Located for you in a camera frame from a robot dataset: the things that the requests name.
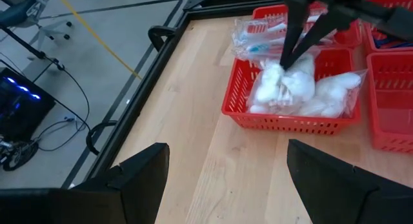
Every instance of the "clear plastic bag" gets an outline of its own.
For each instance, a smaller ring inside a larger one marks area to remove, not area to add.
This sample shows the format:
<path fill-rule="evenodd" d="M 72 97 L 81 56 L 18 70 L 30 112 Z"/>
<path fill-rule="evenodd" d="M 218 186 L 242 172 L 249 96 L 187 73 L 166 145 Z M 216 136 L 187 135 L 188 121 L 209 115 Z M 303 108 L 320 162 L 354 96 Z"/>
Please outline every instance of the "clear plastic bag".
<path fill-rule="evenodd" d="M 321 11 L 314 12 L 308 19 L 305 31 L 301 34 L 303 39 L 315 22 Z M 276 59 L 277 53 L 282 51 L 287 32 L 287 17 L 279 15 L 265 19 L 241 20 L 236 19 L 235 29 L 232 32 L 234 43 L 233 53 L 242 60 L 259 61 L 263 59 Z M 320 45 L 335 43 L 334 34 L 329 33 L 320 40 Z"/>
<path fill-rule="evenodd" d="M 314 97 L 292 113 L 307 117 L 352 117 L 368 70 L 347 72 L 320 79 Z"/>
<path fill-rule="evenodd" d="M 317 48 L 303 54 L 286 72 L 278 59 L 260 61 L 257 76 L 248 97 L 248 111 L 260 114 L 291 115 L 309 101 L 315 92 L 314 60 Z"/>

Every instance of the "gray floor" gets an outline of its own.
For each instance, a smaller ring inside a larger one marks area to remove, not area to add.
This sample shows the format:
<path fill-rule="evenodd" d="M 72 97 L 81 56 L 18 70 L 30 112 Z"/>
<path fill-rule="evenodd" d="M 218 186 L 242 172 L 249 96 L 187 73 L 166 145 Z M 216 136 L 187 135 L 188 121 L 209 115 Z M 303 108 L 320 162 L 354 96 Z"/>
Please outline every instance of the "gray floor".
<path fill-rule="evenodd" d="M 153 0 L 69 1 L 76 10 L 82 11 Z M 135 68 L 150 46 L 147 30 L 152 25 L 163 25 L 176 5 L 177 1 L 172 1 L 88 13 L 83 14 L 82 17 L 121 59 L 132 68 Z M 170 26 L 180 16 L 181 8 L 170 22 Z M 67 12 L 68 10 L 61 4 L 60 0 L 51 0 L 44 15 L 58 15 Z M 42 50 L 65 64 L 66 69 L 83 87 L 90 102 L 90 116 L 87 122 L 92 127 L 100 123 L 105 117 L 131 74 L 92 37 L 85 27 L 75 20 L 74 16 L 43 19 L 40 24 L 47 25 L 61 19 L 73 22 L 74 26 L 72 28 L 67 26 L 60 28 L 67 31 L 71 35 L 71 39 L 65 40 L 62 37 L 57 37 L 55 41 L 47 39 Z M 25 41 L 29 41 L 36 31 L 34 27 L 14 30 Z M 0 52 L 6 54 L 19 68 L 25 68 L 30 63 L 27 59 L 30 53 L 10 37 L 6 37 L 0 42 Z M 144 76 L 146 74 L 155 55 L 156 52 L 153 51 L 139 72 L 140 75 Z M 66 74 L 51 67 L 40 77 L 36 84 L 81 117 L 86 116 L 85 99 L 76 84 Z M 120 117 L 138 84 L 139 81 L 135 79 L 130 88 L 121 94 L 123 98 L 114 110 L 111 119 L 116 120 Z M 41 123 L 35 136 L 51 123 L 62 120 L 64 117 L 73 117 L 73 114 L 60 105 L 56 105 Z M 44 138 L 40 142 L 40 146 L 54 148 L 64 142 L 75 131 L 74 124 L 69 124 L 61 131 Z M 98 149 L 103 146 L 110 131 L 108 128 L 102 133 L 96 143 Z M 69 144 L 54 152 L 39 151 L 32 160 L 13 172 L 0 171 L 0 188 L 61 187 L 85 149 L 85 136 L 86 131 L 79 133 Z M 95 158 L 94 155 L 89 154 L 85 163 L 79 169 L 79 173 L 73 181 L 69 182 L 75 184 L 82 182 Z"/>

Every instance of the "office chair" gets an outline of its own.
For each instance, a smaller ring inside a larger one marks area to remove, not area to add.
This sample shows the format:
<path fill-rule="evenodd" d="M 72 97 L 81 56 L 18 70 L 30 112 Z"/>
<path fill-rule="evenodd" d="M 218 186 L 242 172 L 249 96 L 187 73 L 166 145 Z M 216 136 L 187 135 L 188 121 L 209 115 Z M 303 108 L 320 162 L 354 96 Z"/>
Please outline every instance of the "office chair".
<path fill-rule="evenodd" d="M 72 23 L 67 20 L 58 21 L 51 25 L 39 25 L 39 18 L 46 7 L 48 0 L 23 0 L 20 3 L 13 3 L 11 0 L 2 0 L 10 7 L 0 13 L 0 25 L 4 27 L 19 27 L 26 28 L 29 26 L 37 26 L 39 31 L 29 42 L 30 45 L 37 41 L 37 49 L 41 50 L 45 37 L 54 40 L 55 35 L 63 35 L 65 39 L 70 39 L 70 36 L 64 32 L 57 31 L 56 28 L 64 23 L 71 27 Z"/>

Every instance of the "wooden table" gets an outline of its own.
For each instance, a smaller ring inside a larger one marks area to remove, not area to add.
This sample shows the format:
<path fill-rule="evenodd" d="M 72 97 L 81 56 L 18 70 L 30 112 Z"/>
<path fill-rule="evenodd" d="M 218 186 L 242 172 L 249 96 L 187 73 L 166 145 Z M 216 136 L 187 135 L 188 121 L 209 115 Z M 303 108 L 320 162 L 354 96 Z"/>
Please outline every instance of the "wooden table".
<path fill-rule="evenodd" d="M 115 163 L 155 142 L 170 145 L 157 223 L 311 223 L 287 169 L 291 138 L 413 187 L 413 156 L 373 150 L 367 118 L 318 136 L 248 130 L 224 116 L 233 25 L 233 17 L 190 23 L 117 156 Z"/>

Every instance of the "red basket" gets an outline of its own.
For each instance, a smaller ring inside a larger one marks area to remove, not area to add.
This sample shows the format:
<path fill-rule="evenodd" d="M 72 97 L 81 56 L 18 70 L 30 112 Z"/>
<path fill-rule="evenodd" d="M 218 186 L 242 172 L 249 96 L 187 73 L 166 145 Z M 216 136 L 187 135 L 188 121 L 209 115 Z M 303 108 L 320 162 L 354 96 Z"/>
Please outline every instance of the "red basket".
<path fill-rule="evenodd" d="M 310 6 L 310 11 L 318 11 L 318 10 L 325 10 L 325 7 L 323 7 L 320 3 L 315 2 Z M 281 15 L 285 15 L 287 17 L 287 6 L 285 5 L 274 5 L 274 6 L 266 6 L 266 7 L 261 7 L 261 8 L 256 8 L 254 12 L 252 13 L 252 18 L 253 19 L 260 19 L 260 18 L 266 18 L 266 17 L 278 17 Z M 313 23 L 307 23 L 304 26 L 305 30 L 308 30 L 312 27 Z M 336 43 L 328 46 L 322 46 L 323 48 L 355 48 L 356 46 L 361 44 L 361 34 L 359 31 L 359 25 L 358 21 L 354 21 L 350 28 L 346 31 L 340 31 L 337 32 L 334 35 L 334 39 L 336 40 Z"/>
<path fill-rule="evenodd" d="M 373 147 L 413 153 L 413 52 L 367 57 Z"/>
<path fill-rule="evenodd" d="M 349 49 L 322 49 L 316 59 L 316 80 L 349 71 L 353 71 L 352 51 Z M 246 113 L 247 97 L 259 72 L 260 69 L 250 65 L 249 61 L 239 59 L 234 61 L 222 105 L 222 113 L 230 116 L 242 127 L 331 135 L 359 121 L 358 102 L 350 118 L 334 119 Z"/>
<path fill-rule="evenodd" d="M 375 3 L 379 3 L 384 7 L 391 8 L 393 6 L 402 6 L 407 8 L 410 11 L 413 11 L 413 0 L 369 0 Z M 375 52 L 400 52 L 400 51 L 407 51 L 413 50 L 413 47 L 397 47 L 397 48 L 388 48 L 388 49 L 380 49 L 377 48 L 374 44 L 373 36 L 378 39 L 386 38 L 385 34 L 381 34 L 378 32 L 377 28 L 372 27 L 370 23 L 364 23 L 364 46 L 366 48 L 366 53 L 371 54 Z"/>

